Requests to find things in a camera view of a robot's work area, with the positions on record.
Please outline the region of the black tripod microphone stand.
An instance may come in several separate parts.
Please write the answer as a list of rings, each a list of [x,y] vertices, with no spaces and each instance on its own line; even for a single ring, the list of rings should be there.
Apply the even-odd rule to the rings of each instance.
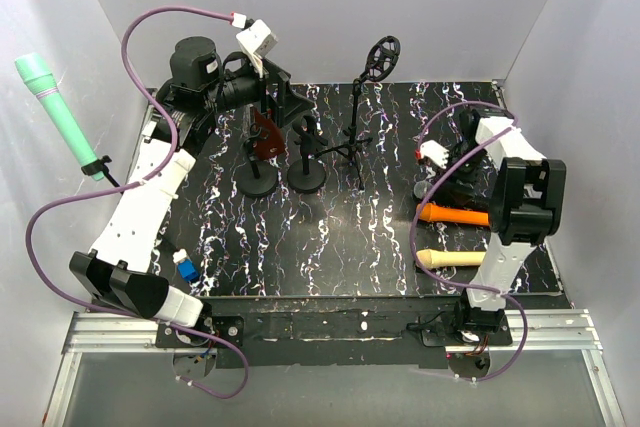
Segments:
[[[354,167],[358,178],[358,189],[364,189],[364,181],[361,175],[359,155],[365,145],[369,145],[372,137],[359,137],[358,119],[360,97],[363,86],[366,83],[380,83],[386,79],[395,69],[401,53],[401,43],[398,38],[387,35],[378,40],[369,50],[363,71],[352,82],[352,112],[349,125],[343,130],[347,141],[314,154],[314,159],[329,153],[341,155],[347,163]]]

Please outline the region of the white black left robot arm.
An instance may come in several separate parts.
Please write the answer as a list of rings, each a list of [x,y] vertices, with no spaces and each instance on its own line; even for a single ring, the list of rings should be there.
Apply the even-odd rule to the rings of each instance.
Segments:
[[[290,75],[269,61],[276,39],[238,34],[240,49],[220,60],[206,37],[189,37],[175,46],[171,78],[158,92],[177,128],[178,149],[150,181],[123,194],[107,226],[87,253],[73,254],[72,274],[91,296],[145,319],[178,325],[178,334],[193,347],[205,345],[213,333],[204,303],[149,271],[151,250],[167,210],[196,163],[218,113],[251,107],[252,125],[242,148],[246,165],[236,174],[238,190],[247,197],[273,193],[279,173],[272,159],[285,150],[281,129],[310,110],[308,99],[295,93]]]

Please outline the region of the beige microphone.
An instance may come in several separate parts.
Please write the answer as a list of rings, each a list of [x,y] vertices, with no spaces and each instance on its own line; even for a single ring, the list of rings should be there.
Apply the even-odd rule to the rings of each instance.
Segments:
[[[417,252],[418,261],[428,270],[446,267],[478,267],[485,257],[485,252],[479,251],[440,251],[423,249]]]

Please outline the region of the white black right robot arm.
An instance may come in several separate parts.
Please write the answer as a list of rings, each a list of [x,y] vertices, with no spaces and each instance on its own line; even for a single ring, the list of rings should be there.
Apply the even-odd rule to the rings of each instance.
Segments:
[[[504,295],[526,258],[559,228],[566,182],[565,163],[533,148],[513,114],[489,103],[470,105],[459,116],[463,139],[444,154],[451,176],[432,197],[465,213],[488,213],[487,251],[452,319],[454,336],[469,345],[504,324]]]

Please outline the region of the black round-base stand front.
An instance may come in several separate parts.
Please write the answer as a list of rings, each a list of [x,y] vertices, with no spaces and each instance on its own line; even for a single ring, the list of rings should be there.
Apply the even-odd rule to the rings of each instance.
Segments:
[[[264,198],[276,190],[278,170],[269,162],[256,157],[253,149],[253,141],[256,139],[257,135],[251,135],[249,132],[242,144],[247,164],[239,169],[236,183],[239,191],[245,196]]]

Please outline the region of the orange microphone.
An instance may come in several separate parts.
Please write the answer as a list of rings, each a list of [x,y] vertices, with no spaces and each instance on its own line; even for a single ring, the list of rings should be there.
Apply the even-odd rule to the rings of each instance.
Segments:
[[[456,223],[477,227],[489,227],[489,216],[486,212],[468,209],[443,207],[434,203],[427,203],[422,208],[416,208],[417,219],[421,222]]]

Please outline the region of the black round-base stand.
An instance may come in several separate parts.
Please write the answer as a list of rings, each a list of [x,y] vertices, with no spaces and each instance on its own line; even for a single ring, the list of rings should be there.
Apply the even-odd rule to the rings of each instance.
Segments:
[[[251,135],[249,132],[242,144],[247,164],[239,169],[236,183],[239,191],[245,196],[264,198],[276,190],[278,170],[269,162],[256,157],[253,149],[253,141],[256,139],[257,135]]]
[[[297,134],[294,144],[299,147],[300,159],[289,166],[287,183],[298,193],[313,194],[326,182],[325,168],[315,155],[328,146],[328,140],[319,133],[316,117],[311,114],[295,120],[292,129]]]

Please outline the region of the black silver-head microphone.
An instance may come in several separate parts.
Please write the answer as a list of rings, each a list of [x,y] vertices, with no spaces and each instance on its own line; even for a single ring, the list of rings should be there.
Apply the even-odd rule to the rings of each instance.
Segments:
[[[416,182],[413,187],[413,195],[418,200],[423,200],[426,196],[433,196],[433,184],[427,180]]]

